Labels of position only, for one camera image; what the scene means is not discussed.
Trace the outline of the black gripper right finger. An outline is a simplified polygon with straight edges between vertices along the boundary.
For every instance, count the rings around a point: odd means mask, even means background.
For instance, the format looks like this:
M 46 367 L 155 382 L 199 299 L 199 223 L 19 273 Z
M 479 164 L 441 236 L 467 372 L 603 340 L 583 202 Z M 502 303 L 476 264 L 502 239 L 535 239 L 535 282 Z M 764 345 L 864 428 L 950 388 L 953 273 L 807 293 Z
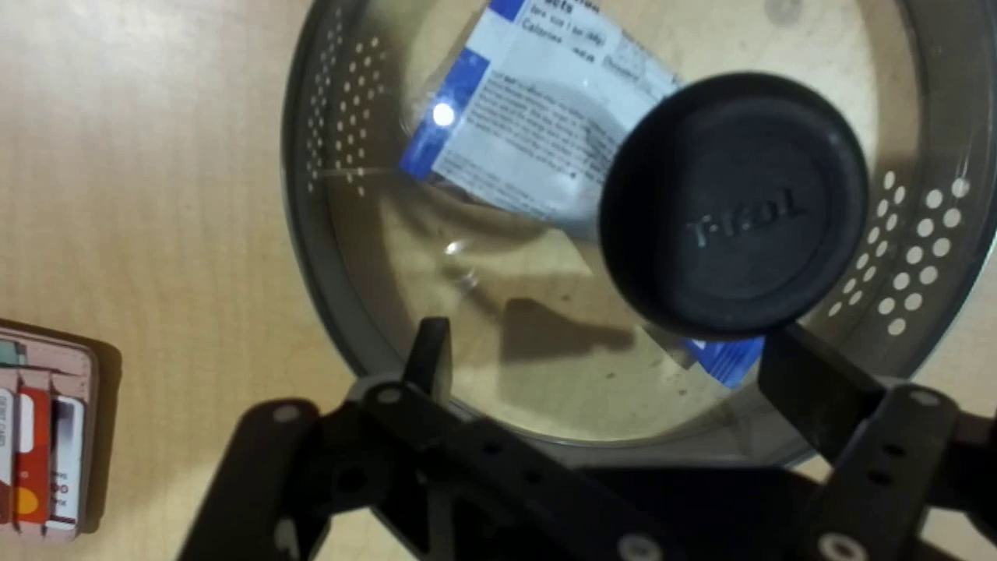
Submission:
M 855 431 L 878 409 L 884 388 L 807 328 L 768 336 L 760 392 L 804 436 L 834 460 Z

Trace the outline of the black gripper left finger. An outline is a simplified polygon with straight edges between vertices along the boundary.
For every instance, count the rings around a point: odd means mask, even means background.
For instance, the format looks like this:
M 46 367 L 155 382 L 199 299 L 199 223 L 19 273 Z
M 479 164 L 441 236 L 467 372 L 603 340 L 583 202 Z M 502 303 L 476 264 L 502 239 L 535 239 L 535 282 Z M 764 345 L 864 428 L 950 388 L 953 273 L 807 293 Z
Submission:
M 428 395 L 441 395 L 451 372 L 451 328 L 446 318 L 424 318 L 418 325 L 401 380 Z

